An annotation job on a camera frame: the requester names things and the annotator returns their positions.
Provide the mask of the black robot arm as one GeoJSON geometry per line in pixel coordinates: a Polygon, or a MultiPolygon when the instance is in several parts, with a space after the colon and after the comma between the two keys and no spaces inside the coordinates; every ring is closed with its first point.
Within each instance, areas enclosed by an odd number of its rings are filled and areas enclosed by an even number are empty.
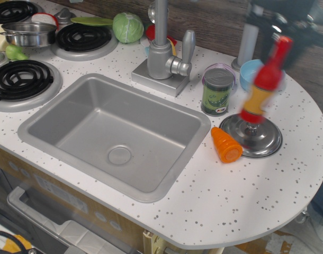
{"type": "Polygon", "coordinates": [[[267,18],[255,11],[249,11],[248,24],[260,28],[265,36],[261,61],[266,62],[277,37],[283,35],[293,40],[293,46],[283,65],[285,70],[302,55],[305,48],[323,48],[323,33],[317,26],[323,25],[323,9],[318,1],[250,1],[251,6],[259,6],[273,13],[267,18]]]}

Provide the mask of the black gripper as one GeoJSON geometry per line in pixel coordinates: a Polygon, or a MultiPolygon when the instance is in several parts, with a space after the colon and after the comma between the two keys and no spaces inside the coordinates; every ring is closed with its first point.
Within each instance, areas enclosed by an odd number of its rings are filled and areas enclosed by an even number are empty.
{"type": "Polygon", "coordinates": [[[323,33],[317,29],[318,25],[323,26],[323,9],[319,5],[313,5],[304,20],[291,20],[278,12],[269,19],[251,12],[246,21],[262,29],[264,38],[261,61],[263,64],[267,62],[272,47],[277,42],[278,34],[285,35],[294,41],[283,65],[284,70],[291,68],[307,47],[323,47],[323,33]]]}

